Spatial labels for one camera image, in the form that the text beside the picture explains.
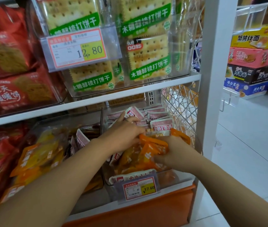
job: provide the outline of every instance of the orange panel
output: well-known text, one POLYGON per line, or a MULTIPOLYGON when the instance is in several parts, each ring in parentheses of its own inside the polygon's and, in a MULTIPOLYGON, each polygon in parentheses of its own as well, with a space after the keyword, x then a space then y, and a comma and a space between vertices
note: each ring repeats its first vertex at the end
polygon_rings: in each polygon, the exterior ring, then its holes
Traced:
POLYGON ((63 227, 178 227, 188 223, 195 185, 139 204, 65 223, 63 227))

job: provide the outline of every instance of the person's right arm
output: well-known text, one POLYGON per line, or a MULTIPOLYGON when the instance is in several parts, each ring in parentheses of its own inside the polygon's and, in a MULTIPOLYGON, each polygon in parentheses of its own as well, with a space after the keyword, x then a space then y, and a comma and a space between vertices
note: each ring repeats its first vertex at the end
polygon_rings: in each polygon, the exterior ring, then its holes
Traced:
POLYGON ((268 202, 199 154, 181 138, 168 136, 160 139, 168 143, 170 151, 166 155, 155 156, 155 161, 195 175, 231 227, 268 227, 268 202))

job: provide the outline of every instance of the yellow box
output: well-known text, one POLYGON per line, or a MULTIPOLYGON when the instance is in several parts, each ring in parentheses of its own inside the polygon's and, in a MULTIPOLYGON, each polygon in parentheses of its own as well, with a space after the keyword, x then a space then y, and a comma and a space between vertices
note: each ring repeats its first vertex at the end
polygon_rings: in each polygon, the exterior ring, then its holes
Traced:
POLYGON ((233 36, 231 47, 268 49, 268 25, 261 30, 233 36))

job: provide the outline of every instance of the pink box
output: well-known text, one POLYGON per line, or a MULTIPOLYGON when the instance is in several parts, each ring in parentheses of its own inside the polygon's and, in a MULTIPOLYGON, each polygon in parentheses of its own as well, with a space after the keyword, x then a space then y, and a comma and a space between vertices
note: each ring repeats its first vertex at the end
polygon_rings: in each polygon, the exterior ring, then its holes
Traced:
POLYGON ((268 49, 231 47, 228 63, 249 68, 268 66, 268 49))

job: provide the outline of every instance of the tiled floor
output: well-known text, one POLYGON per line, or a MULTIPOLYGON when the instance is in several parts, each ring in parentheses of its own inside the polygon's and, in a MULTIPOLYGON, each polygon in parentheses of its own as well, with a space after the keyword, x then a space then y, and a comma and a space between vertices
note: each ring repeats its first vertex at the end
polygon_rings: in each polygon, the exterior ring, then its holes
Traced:
MULTIPOLYGON (((219 115, 216 135, 223 146, 214 150, 212 161, 268 201, 268 94, 240 99, 236 108, 227 105, 219 115)), ((197 219, 186 226, 229 226, 208 192, 197 219)))

